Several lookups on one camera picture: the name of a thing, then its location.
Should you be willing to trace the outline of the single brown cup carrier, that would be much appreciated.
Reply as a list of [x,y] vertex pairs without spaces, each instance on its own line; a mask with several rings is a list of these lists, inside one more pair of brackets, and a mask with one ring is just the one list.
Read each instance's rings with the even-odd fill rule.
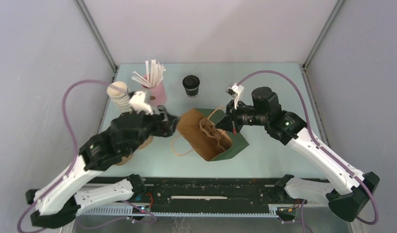
[[210,139],[215,147],[224,152],[232,147],[232,141],[225,131],[215,128],[215,125],[206,117],[199,121],[200,130]]

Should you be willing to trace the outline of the green paper bag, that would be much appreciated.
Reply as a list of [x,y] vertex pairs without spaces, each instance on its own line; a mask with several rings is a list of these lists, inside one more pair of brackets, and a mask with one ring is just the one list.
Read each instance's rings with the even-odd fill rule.
[[[248,147],[249,142],[242,134],[216,129],[215,124],[225,116],[223,108],[192,108],[185,112],[176,127],[179,135],[170,143],[172,152],[184,156],[194,151],[205,161],[213,162],[232,159]],[[176,152],[174,143],[180,137],[190,144],[188,152]]]

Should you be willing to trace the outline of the black cup lid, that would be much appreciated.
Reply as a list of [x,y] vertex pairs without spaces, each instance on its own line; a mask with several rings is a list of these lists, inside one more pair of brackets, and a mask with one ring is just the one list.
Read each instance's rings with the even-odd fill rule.
[[185,89],[195,89],[200,85],[200,79],[195,75],[188,75],[183,78],[182,85]]

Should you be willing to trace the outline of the black sleeved paper cup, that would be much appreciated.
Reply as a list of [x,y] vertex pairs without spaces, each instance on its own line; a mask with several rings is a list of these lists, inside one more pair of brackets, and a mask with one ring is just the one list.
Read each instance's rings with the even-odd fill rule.
[[189,97],[189,98],[195,98],[195,97],[198,96],[199,87],[192,88],[192,89],[185,88],[185,92],[186,92],[187,97]]

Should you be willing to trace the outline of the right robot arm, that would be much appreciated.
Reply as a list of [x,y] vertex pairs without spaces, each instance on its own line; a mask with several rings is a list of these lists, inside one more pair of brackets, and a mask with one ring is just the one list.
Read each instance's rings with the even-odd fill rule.
[[242,91],[241,85],[227,88],[226,92],[233,100],[226,105],[225,116],[216,128],[237,134],[245,125],[262,126],[273,139],[303,155],[328,181],[314,182],[285,175],[275,184],[276,199],[282,203],[303,199],[327,204],[344,221],[359,219],[363,207],[374,199],[372,195],[380,178],[374,172],[363,173],[334,154],[309,131],[301,117],[281,108],[278,96],[271,88],[254,89],[251,94],[253,105],[240,100]]

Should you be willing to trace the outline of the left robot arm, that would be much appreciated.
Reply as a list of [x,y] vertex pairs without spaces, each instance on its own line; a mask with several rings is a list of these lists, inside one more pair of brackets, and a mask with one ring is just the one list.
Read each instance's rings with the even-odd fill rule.
[[81,146],[75,162],[58,176],[59,183],[53,182],[40,190],[28,190],[27,202],[35,208],[30,215],[31,224],[56,229],[98,206],[123,200],[144,200],[146,186],[136,174],[89,191],[80,189],[120,163],[123,157],[131,156],[148,137],[170,137],[175,133],[180,117],[169,114],[164,106],[157,110],[154,114],[122,113],[105,131],[92,136]]

